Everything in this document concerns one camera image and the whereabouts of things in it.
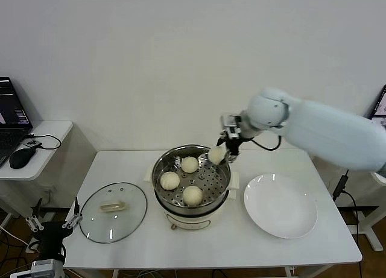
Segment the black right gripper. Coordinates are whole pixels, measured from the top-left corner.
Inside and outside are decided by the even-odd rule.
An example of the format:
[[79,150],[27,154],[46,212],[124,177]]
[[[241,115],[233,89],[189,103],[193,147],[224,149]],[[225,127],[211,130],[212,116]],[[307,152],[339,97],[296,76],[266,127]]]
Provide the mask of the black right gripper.
[[239,115],[223,115],[221,123],[224,133],[220,134],[216,146],[225,143],[228,151],[221,163],[233,163],[238,157],[239,146],[241,145],[241,117]]

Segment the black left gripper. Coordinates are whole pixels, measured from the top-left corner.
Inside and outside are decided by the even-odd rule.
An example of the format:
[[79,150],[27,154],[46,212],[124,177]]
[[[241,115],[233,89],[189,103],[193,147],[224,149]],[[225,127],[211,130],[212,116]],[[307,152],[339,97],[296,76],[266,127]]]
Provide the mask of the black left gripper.
[[72,229],[76,228],[83,219],[78,197],[74,201],[74,214],[66,222],[44,222],[41,224],[39,221],[41,204],[42,198],[32,207],[32,215],[25,218],[31,231],[37,232],[39,256],[66,257],[67,252],[63,240],[72,234]]

